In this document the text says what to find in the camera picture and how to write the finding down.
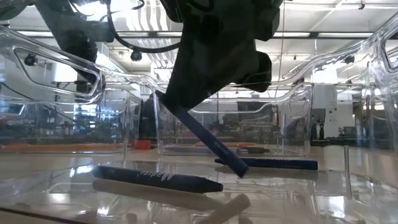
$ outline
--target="fluorescent light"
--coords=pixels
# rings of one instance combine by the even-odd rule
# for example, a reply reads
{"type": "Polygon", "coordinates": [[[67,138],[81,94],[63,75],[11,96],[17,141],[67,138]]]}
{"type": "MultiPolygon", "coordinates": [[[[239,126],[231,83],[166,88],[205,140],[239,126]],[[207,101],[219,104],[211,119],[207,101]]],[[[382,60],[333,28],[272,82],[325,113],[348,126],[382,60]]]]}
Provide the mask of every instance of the fluorescent light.
{"type": "Polygon", "coordinates": [[[121,31],[118,32],[120,37],[148,37],[148,32],[131,32],[131,31],[121,31]]]}
{"type": "Polygon", "coordinates": [[[160,26],[162,30],[169,30],[169,27],[167,25],[166,10],[163,7],[160,8],[160,26]]]}
{"type": "Polygon", "coordinates": [[[274,37],[309,37],[309,32],[276,32],[274,37]]]}
{"type": "Polygon", "coordinates": [[[141,27],[144,29],[144,31],[150,30],[149,25],[148,25],[148,20],[147,20],[147,10],[141,10],[141,18],[139,19],[139,23],[141,27]]]}
{"type": "Polygon", "coordinates": [[[373,33],[371,32],[353,32],[353,33],[319,33],[318,37],[352,37],[352,38],[360,38],[360,37],[370,37],[373,33]]]}
{"type": "MultiPolygon", "coordinates": [[[[344,5],[339,5],[338,7],[336,6],[319,6],[316,4],[300,4],[300,3],[287,3],[285,5],[286,10],[296,10],[296,11],[347,11],[347,10],[358,10],[358,5],[354,6],[344,6],[344,5]]],[[[366,4],[366,9],[398,9],[396,6],[383,6],[382,4],[374,5],[368,5],[366,4]]]]}
{"type": "Polygon", "coordinates": [[[150,2],[150,18],[149,18],[150,26],[152,26],[153,30],[159,30],[159,26],[157,25],[156,0],[149,0],[149,2],[150,2]]]}
{"type": "Polygon", "coordinates": [[[182,32],[158,32],[157,35],[167,37],[181,37],[182,32]]]}
{"type": "Polygon", "coordinates": [[[28,37],[53,37],[49,31],[18,31],[18,33],[28,37]]]}

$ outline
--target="clear plastic bin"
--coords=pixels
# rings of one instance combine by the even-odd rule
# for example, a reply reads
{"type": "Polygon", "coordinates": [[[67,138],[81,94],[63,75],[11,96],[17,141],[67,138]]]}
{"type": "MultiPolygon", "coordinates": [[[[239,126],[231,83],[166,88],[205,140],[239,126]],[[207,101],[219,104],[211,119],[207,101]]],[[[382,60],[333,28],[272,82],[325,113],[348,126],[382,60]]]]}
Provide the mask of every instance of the clear plastic bin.
{"type": "Polygon", "coordinates": [[[0,39],[0,152],[124,152],[138,138],[142,77],[5,27],[0,39]]]}
{"type": "MultiPolygon", "coordinates": [[[[272,87],[265,93],[239,90],[220,91],[189,113],[240,156],[309,153],[312,84],[272,87]]],[[[161,154],[212,155],[172,113],[155,103],[161,154]]]]}
{"type": "Polygon", "coordinates": [[[222,183],[224,191],[188,194],[112,182],[94,178],[94,166],[80,166],[2,181],[0,207],[68,223],[362,224],[397,218],[397,190],[362,175],[347,182],[344,172],[331,170],[252,169],[240,179],[218,165],[127,161],[124,166],[202,176],[222,183]]]}

